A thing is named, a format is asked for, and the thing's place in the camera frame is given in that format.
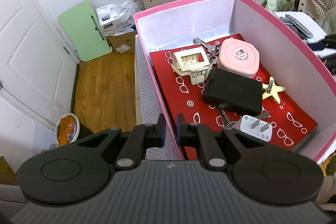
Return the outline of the white power adapter plug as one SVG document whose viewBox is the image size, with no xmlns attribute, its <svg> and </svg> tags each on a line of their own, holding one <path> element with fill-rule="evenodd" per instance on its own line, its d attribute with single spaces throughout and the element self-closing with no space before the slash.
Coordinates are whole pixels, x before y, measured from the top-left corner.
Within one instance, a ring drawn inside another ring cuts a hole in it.
<svg viewBox="0 0 336 224">
<path fill-rule="evenodd" d="M 266 142 L 272 139 L 272 126 L 260 117 L 244 115 L 234 123 L 233 128 Z"/>
</svg>

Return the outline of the cream plastic holder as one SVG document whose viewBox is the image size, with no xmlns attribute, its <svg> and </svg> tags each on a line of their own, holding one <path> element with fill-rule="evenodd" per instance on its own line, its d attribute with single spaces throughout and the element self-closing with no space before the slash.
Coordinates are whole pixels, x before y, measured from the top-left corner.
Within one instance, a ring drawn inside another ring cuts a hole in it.
<svg viewBox="0 0 336 224">
<path fill-rule="evenodd" d="M 210 62 L 203 47 L 173 53 L 173 71 L 179 76 L 189 76 L 192 85 L 203 83 L 208 76 Z"/>
</svg>

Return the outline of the cardboard box on floor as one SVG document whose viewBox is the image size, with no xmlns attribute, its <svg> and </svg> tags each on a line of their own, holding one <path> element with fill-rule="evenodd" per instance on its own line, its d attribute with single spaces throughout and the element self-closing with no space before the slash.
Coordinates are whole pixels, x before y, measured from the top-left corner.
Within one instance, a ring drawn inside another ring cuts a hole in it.
<svg viewBox="0 0 336 224">
<path fill-rule="evenodd" d="M 123 55 L 134 53 L 136 34 L 137 31 L 134 30 L 120 35 L 108 36 L 107 38 L 116 54 Z"/>
</svg>

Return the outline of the pink round case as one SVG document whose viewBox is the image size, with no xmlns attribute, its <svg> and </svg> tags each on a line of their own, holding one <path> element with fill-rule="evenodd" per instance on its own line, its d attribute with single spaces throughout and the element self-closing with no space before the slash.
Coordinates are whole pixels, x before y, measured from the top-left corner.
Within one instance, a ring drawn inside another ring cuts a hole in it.
<svg viewBox="0 0 336 224">
<path fill-rule="evenodd" d="M 259 51 L 252 44 L 234 38 L 222 42 L 217 62 L 219 69 L 253 78 L 259 64 Z"/>
</svg>

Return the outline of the green folding table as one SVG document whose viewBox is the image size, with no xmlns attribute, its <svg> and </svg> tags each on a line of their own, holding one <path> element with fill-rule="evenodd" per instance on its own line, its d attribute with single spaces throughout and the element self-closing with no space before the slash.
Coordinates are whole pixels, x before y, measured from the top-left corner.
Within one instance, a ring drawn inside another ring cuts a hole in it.
<svg viewBox="0 0 336 224">
<path fill-rule="evenodd" d="M 60 14 L 58 24 L 72 40 L 81 61 L 91 61 L 112 52 L 90 1 Z"/>
</svg>

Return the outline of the pink cardboard box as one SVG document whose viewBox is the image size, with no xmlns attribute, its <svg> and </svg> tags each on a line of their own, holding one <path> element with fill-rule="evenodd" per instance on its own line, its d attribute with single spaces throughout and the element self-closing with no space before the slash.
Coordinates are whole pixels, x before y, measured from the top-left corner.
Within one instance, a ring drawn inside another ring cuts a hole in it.
<svg viewBox="0 0 336 224">
<path fill-rule="evenodd" d="M 135 14 L 146 62 L 152 50 L 240 34 L 287 94 L 317 123 L 299 153 L 324 161 L 335 150 L 335 79 L 314 52 L 253 0 L 178 0 Z"/>
</svg>

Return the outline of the silver nail clipper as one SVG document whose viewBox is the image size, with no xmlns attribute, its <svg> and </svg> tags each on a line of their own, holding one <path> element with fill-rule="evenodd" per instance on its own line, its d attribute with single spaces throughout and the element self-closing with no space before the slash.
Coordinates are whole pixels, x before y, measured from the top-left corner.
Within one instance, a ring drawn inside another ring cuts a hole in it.
<svg viewBox="0 0 336 224">
<path fill-rule="evenodd" d="M 200 44 L 207 52 L 207 57 L 211 64 L 216 64 L 218 61 L 218 54 L 220 51 L 220 43 L 216 41 L 214 45 L 204 42 L 200 38 L 193 39 L 194 44 Z"/>
</svg>

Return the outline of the trash bin with bag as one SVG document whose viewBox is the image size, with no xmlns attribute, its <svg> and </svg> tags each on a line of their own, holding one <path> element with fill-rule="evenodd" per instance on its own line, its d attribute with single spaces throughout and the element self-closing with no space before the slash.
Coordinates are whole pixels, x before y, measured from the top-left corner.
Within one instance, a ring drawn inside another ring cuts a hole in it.
<svg viewBox="0 0 336 224">
<path fill-rule="evenodd" d="M 72 113 L 64 114 L 56 123 L 55 141 L 59 147 L 73 143 L 93 134 L 89 128 L 80 123 Z"/>
</svg>

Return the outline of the black wallet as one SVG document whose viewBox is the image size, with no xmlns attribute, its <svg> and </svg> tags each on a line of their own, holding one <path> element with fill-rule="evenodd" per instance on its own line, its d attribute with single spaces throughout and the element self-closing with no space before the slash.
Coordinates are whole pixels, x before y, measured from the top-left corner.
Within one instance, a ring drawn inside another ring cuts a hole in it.
<svg viewBox="0 0 336 224">
<path fill-rule="evenodd" d="M 240 115 L 257 116 L 262 111 L 262 83 L 213 68 L 207 79 L 203 101 Z"/>
</svg>

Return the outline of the white door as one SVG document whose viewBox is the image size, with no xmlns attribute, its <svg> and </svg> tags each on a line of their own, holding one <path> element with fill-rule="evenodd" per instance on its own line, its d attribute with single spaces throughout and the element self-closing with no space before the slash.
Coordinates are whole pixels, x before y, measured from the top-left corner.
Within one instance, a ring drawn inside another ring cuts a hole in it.
<svg viewBox="0 0 336 224">
<path fill-rule="evenodd" d="M 53 142 L 76 66 L 34 0 L 1 0 L 1 156 L 12 170 Z"/>
</svg>

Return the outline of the white plastic package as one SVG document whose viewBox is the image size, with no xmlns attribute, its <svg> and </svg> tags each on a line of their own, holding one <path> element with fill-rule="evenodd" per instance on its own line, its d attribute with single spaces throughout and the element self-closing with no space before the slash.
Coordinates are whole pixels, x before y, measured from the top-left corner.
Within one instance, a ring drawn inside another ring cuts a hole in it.
<svg viewBox="0 0 336 224">
<path fill-rule="evenodd" d="M 96 14 L 104 35 L 118 35 L 133 27 L 133 15 L 141 8 L 138 0 L 125 0 L 97 8 Z"/>
</svg>

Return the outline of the silver key bunch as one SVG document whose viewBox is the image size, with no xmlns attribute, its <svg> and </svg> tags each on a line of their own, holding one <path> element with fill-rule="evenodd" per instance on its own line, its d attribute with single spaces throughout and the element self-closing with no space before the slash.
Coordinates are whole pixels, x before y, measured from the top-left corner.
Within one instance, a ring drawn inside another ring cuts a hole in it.
<svg viewBox="0 0 336 224">
<path fill-rule="evenodd" d="M 236 121 L 231 121 L 229 118 L 228 118 L 228 116 L 227 116 L 227 114 L 225 113 L 225 111 L 222 109 L 222 108 L 217 108 L 217 111 L 218 111 L 218 113 L 219 113 L 219 115 L 220 115 L 220 117 L 222 118 L 222 120 L 223 120 L 223 127 L 230 127 L 230 126 L 232 126 L 233 124 L 235 124 L 236 123 Z"/>
</svg>

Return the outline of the cream star-shaped clip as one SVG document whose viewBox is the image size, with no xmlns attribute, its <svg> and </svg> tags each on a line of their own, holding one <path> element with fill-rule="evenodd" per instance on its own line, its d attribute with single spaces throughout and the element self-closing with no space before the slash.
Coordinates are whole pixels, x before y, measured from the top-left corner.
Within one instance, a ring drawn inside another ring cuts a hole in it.
<svg viewBox="0 0 336 224">
<path fill-rule="evenodd" d="M 276 85 L 274 78 L 271 76 L 269 78 L 268 84 L 262 84 L 262 90 L 263 90 L 262 94 L 263 100 L 271 98 L 274 102 L 280 104 L 281 100 L 279 97 L 279 93 L 284 92 L 286 90 L 286 87 Z"/>
</svg>

